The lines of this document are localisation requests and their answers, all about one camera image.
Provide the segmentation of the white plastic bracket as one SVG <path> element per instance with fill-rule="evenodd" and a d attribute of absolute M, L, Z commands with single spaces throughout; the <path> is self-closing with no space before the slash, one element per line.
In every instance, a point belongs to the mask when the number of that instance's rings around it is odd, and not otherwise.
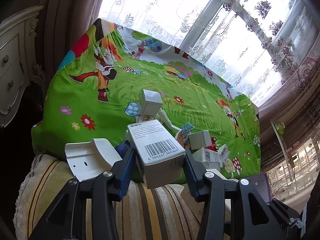
<path fill-rule="evenodd" d="M 65 155 L 71 172 L 78 181 L 93 179 L 122 160 L 105 138 L 65 144 Z"/>

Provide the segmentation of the cream cabinet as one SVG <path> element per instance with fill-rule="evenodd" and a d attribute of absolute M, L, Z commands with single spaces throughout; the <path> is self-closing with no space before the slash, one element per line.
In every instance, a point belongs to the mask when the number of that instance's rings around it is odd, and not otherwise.
<path fill-rule="evenodd" d="M 42 9 L 42 5 L 29 7 L 1 22 L 1 128 L 15 117 L 30 83 L 44 93 L 44 72 L 35 51 L 37 16 Z"/>

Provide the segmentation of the green tissue pack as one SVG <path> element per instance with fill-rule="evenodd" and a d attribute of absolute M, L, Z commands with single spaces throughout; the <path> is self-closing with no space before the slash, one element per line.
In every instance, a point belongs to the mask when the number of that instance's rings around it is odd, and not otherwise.
<path fill-rule="evenodd" d="M 276 121 L 274 123 L 274 127 L 279 135 L 284 134 L 285 132 L 285 124 L 282 121 Z"/>

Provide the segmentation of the white wall shelf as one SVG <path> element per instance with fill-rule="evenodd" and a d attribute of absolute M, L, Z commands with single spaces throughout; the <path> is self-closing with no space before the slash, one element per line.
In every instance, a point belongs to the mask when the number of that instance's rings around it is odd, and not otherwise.
<path fill-rule="evenodd" d="M 276 137 L 280 143 L 280 147 L 282 149 L 282 152 L 283 152 L 283 155 L 284 155 L 284 158 L 285 158 L 285 161 L 286 161 L 286 164 L 287 164 L 287 167 L 289 169 L 289 171 L 293 171 L 294 170 L 294 162 L 293 162 L 293 159 L 292 159 L 292 156 L 291 154 L 289 153 L 288 149 L 287 149 L 287 146 L 286 146 L 286 142 L 284 140 L 284 137 L 282 135 L 279 135 L 278 132 L 276 131 L 275 127 L 274 127 L 274 123 L 273 121 L 270 121 L 271 123 L 271 126 L 276 134 Z"/>

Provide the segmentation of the green cartoon tablecloth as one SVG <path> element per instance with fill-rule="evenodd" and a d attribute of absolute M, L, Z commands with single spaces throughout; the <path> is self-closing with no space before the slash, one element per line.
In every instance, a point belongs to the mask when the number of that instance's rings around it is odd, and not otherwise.
<path fill-rule="evenodd" d="M 32 130 L 38 150 L 64 158 L 69 142 L 106 138 L 119 145 L 139 118 L 142 89 L 159 92 L 171 122 L 208 130 L 229 156 L 227 178 L 260 172 L 260 129 L 253 103 L 179 48 L 105 20 L 96 20 L 54 74 L 43 119 Z"/>

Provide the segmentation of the white box with barcode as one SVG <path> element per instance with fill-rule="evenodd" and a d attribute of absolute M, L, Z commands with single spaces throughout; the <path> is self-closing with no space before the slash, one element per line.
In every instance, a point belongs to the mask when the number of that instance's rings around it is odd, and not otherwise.
<path fill-rule="evenodd" d="M 207 148 L 201 148 L 193 153 L 193 158 L 201 162 L 207 170 L 220 170 L 222 161 L 221 154 Z"/>

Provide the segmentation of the lace curtain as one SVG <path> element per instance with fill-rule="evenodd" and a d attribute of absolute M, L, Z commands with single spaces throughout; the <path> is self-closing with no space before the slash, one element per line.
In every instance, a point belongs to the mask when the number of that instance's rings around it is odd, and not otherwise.
<path fill-rule="evenodd" d="M 103 0 L 99 17 L 183 49 L 257 106 L 319 58 L 302 0 Z"/>

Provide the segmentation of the white cube box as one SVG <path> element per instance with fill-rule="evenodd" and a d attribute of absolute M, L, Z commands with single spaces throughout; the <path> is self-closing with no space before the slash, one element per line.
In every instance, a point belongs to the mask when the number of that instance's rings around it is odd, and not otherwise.
<path fill-rule="evenodd" d="M 163 105 L 159 92 L 142 89 L 139 96 L 140 115 L 156 116 Z"/>

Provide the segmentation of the small white box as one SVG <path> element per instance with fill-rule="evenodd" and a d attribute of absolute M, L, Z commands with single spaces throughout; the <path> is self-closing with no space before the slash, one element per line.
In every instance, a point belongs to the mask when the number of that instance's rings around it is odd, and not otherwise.
<path fill-rule="evenodd" d="M 189 134 L 189 141 L 192 150 L 198 150 L 212 145 L 208 130 Z"/>

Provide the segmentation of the red blue toy car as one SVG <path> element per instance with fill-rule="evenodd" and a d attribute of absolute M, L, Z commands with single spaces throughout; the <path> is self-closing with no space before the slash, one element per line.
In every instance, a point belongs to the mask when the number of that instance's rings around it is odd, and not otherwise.
<path fill-rule="evenodd" d="M 214 151 L 214 152 L 218 152 L 219 147 L 218 147 L 218 145 L 216 144 L 216 137 L 212 136 L 212 137 L 210 137 L 210 140 L 211 140 L 211 143 L 212 143 L 212 144 L 211 144 L 210 146 L 208 146 L 207 148 L 208 148 L 209 150 Z"/>

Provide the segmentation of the striped cushion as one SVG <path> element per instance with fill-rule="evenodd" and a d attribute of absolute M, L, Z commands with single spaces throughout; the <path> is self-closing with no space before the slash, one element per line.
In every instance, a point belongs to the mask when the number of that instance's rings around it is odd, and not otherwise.
<path fill-rule="evenodd" d="M 67 163 L 47 154 L 36 156 L 20 186 L 13 218 L 16 237 L 28 239 L 54 197 L 73 178 Z M 184 185 L 169 184 L 147 189 L 131 181 L 114 213 L 120 239 L 196 239 L 200 216 L 193 214 L 184 197 Z"/>

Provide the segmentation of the basketball hoop toy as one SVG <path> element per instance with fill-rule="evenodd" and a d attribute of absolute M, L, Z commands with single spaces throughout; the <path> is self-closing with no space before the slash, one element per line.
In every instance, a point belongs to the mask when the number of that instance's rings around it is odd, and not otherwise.
<path fill-rule="evenodd" d="M 171 122 L 163 109 L 158 111 L 157 117 L 161 123 L 165 124 L 168 129 L 175 133 L 175 139 L 183 148 L 191 148 L 189 134 L 195 128 L 193 124 L 186 122 L 181 128 L 179 128 Z"/>

